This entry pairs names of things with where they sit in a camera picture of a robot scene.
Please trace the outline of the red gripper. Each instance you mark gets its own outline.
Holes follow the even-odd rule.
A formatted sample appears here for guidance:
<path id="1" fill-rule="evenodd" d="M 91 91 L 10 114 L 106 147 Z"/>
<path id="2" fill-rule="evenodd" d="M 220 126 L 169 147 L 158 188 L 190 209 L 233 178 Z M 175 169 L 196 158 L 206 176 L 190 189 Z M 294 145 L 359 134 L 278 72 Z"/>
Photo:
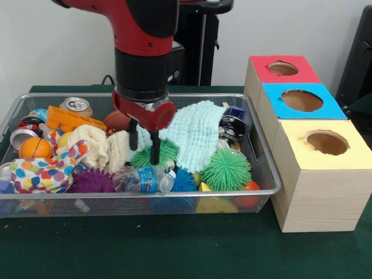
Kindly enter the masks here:
<path id="1" fill-rule="evenodd" d="M 171 123 L 176 107 L 174 103 L 166 99 L 160 99 L 155 103 L 138 103 L 130 101 L 121 96 L 116 88 L 112 93 L 113 106 L 122 114 L 134 119 L 130 120 L 129 126 L 129 147 L 132 151 L 138 149 L 138 131 L 137 124 L 149 130 L 152 146 L 150 161 L 152 165 L 159 164 L 160 138 L 159 131 Z"/>

